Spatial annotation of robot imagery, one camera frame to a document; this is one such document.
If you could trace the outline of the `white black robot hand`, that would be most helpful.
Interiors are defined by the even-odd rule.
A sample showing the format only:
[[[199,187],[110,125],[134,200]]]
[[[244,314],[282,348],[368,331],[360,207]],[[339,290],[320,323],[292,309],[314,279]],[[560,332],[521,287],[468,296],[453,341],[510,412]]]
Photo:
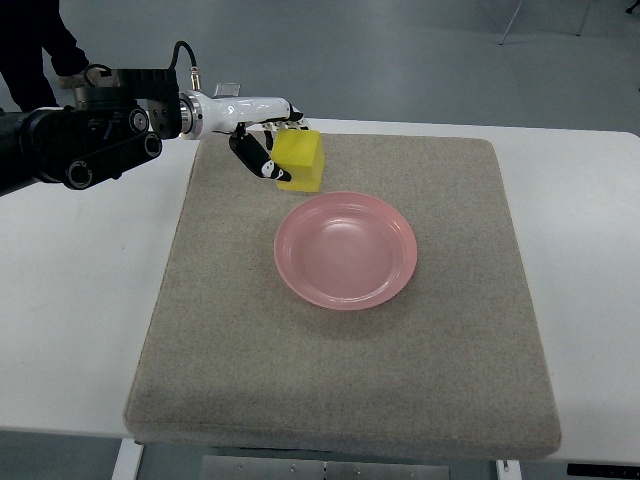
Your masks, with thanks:
[[[201,140],[210,134],[228,137],[231,151],[259,178],[289,182],[292,176],[270,156],[280,129],[308,128],[304,114],[278,97],[216,97],[199,91],[180,94],[180,137]]]

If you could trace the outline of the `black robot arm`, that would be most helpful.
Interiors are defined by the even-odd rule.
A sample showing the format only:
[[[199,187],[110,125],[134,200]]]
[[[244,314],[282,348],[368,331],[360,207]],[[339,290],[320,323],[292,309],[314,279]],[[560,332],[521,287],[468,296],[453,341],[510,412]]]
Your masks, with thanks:
[[[37,182],[85,190],[157,158],[180,135],[172,69],[102,69],[62,108],[1,114],[1,192]]]

